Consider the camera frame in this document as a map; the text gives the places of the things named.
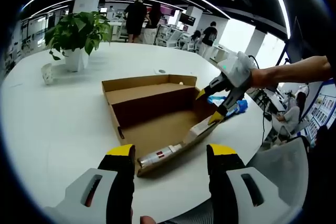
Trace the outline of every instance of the cardboard box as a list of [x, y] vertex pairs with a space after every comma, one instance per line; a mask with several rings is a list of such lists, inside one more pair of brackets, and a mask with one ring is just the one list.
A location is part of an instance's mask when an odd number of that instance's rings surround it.
[[[195, 101], [199, 93], [195, 84], [196, 77], [175, 75], [102, 82], [120, 143], [135, 145], [135, 172], [138, 176], [179, 155], [217, 126], [207, 126], [206, 123], [217, 106], [205, 100]], [[141, 167], [138, 162], [141, 157], [179, 144], [179, 150], [157, 163]]]

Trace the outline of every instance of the white table surface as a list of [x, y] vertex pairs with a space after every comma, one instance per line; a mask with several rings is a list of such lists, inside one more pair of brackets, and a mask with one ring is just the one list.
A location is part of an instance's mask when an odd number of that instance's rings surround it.
[[[56, 81], [45, 86], [41, 67], [52, 62]], [[2, 122], [13, 167], [34, 201], [56, 206], [66, 187], [105, 153], [119, 146], [101, 81], [154, 75], [155, 70], [197, 76], [204, 88], [219, 70], [195, 53], [140, 44], [101, 43], [89, 66], [69, 73], [48, 51], [24, 58], [2, 85]], [[248, 109], [217, 129], [195, 148], [146, 178], [135, 177], [133, 223], [152, 216], [176, 217], [209, 199], [206, 145], [224, 144], [244, 163], [257, 152], [263, 135], [262, 110], [248, 96]], [[265, 138], [271, 124], [265, 120]]]
[[285, 111], [286, 109], [284, 106], [281, 104], [279, 98], [275, 95], [275, 93], [269, 91], [269, 90], [264, 90], [265, 94], [268, 96], [268, 98], [271, 100], [271, 103], [277, 108], [277, 110], [280, 111]]

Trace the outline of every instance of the paper cup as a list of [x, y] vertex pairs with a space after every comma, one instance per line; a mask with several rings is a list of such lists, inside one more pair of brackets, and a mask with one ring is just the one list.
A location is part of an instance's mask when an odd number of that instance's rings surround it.
[[50, 85], [54, 81], [54, 78], [52, 77], [53, 71], [52, 71], [51, 67], [52, 67], [52, 65], [51, 65], [51, 63], [49, 63], [49, 64], [44, 65], [41, 68], [42, 77], [43, 77], [44, 83], [46, 85]]

